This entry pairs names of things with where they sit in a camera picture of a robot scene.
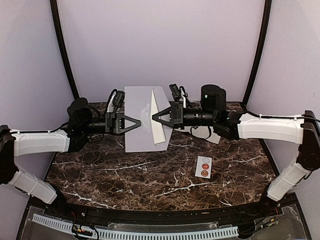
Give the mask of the grey envelope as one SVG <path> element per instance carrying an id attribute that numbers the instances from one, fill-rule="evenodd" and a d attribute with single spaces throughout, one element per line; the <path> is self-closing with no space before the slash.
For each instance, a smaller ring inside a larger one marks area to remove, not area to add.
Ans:
<path id="1" fill-rule="evenodd" d="M 170 107 L 161 86 L 126 86 L 124 114 L 141 126 L 125 133 L 127 153 L 166 151 L 173 129 L 152 120 L 152 115 Z"/>

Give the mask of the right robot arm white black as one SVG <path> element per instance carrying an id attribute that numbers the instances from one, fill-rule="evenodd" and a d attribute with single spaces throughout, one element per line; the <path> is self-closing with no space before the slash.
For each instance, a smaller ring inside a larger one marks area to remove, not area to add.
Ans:
<path id="1" fill-rule="evenodd" d="M 266 217 L 300 180 L 320 168 L 320 121 L 310 110 L 301 115 L 277 116 L 251 111 L 230 111 L 227 92 L 213 84 L 200 89 L 200 107 L 191 107 L 183 87 L 169 86 L 173 101 L 170 106 L 152 114 L 152 119 L 173 129 L 212 127 L 213 132 L 229 140 L 266 139 L 297 144 L 297 157 L 273 180 L 255 213 Z"/>

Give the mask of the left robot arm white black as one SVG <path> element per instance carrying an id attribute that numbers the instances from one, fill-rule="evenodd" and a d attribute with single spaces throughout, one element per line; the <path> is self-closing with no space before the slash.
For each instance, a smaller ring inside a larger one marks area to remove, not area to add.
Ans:
<path id="1" fill-rule="evenodd" d="M 84 97 L 67 108 L 69 120 L 54 130 L 21 131 L 0 127 L 0 183 L 11 185 L 45 204 L 60 218 L 67 218 L 70 206 L 58 198 L 57 190 L 15 164 L 15 158 L 40 153 L 74 153 L 88 142 L 89 135 L 121 135 L 141 126 L 134 119 L 117 112 L 100 112 Z"/>

